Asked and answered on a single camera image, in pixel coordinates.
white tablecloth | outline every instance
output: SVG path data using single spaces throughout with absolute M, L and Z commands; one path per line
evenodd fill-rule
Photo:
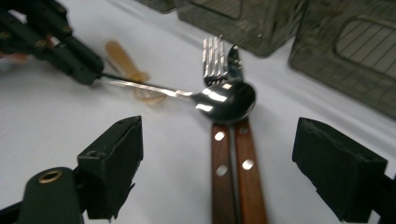
M 202 40 L 210 37 L 130 0 L 63 0 L 75 36 L 106 57 L 114 38 L 151 83 L 201 91 Z M 338 223 L 316 189 L 291 161 L 299 117 L 316 119 L 389 160 L 396 173 L 396 122 L 343 93 L 292 71 L 292 42 L 271 57 L 240 50 L 246 82 L 257 92 L 250 115 L 270 223 Z M 25 183 L 51 167 L 77 166 L 77 154 L 114 122 L 143 118 L 145 158 L 136 183 L 114 223 L 211 222 L 211 122 L 189 102 L 167 98 L 137 102 L 131 90 L 104 83 L 91 87 L 46 62 L 0 61 L 0 208 L 22 199 Z M 373 214 L 370 223 L 377 222 Z M 88 220 L 86 223 L 107 223 Z

knife handle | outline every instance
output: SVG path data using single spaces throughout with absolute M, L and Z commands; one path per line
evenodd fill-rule
M 243 224 L 268 223 L 253 134 L 247 119 L 234 126 L 239 200 Z
M 212 125 L 212 223 L 236 224 L 230 157 L 230 133 L 226 125 Z

wire mesh basket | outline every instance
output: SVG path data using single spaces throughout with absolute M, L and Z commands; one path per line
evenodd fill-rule
M 396 118 L 396 1 L 308 1 L 290 66 Z
M 174 0 L 135 0 L 161 13 L 168 13 L 175 8 Z
M 296 34 L 305 0 L 175 0 L 178 17 L 266 57 Z

silver spoon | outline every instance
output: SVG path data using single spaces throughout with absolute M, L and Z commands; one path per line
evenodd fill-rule
M 171 97 L 193 100 L 197 110 L 217 123 L 232 123 L 245 118 L 256 103 L 256 92 L 250 85 L 243 82 L 226 81 L 194 94 L 193 92 L 170 90 L 146 83 L 136 83 L 107 74 L 102 74 L 99 80 L 113 85 L 130 86 L 160 92 Z

fork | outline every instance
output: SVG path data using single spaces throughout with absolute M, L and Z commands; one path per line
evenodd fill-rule
M 223 81 L 242 81 L 242 67 L 238 47 L 233 46 L 224 57 L 224 42 L 217 37 L 204 40 L 204 82 L 207 86 Z M 238 199 L 243 224 L 267 223 L 267 215 L 262 195 L 262 185 L 257 165 L 253 135 L 248 119 L 233 125 L 238 172 Z M 226 136 L 219 141 L 217 135 Z M 236 202 L 233 197 L 233 177 L 231 172 L 229 127 L 212 125 L 212 213 L 213 223 L 232 223 L 237 220 Z M 221 173 L 225 168 L 230 171 Z
M 217 37 L 204 40 L 204 83 L 206 86 L 226 80 L 227 64 L 224 59 L 224 42 Z M 230 130 L 222 124 L 212 124 L 212 223 L 236 224 L 237 212 L 233 190 L 230 156 Z

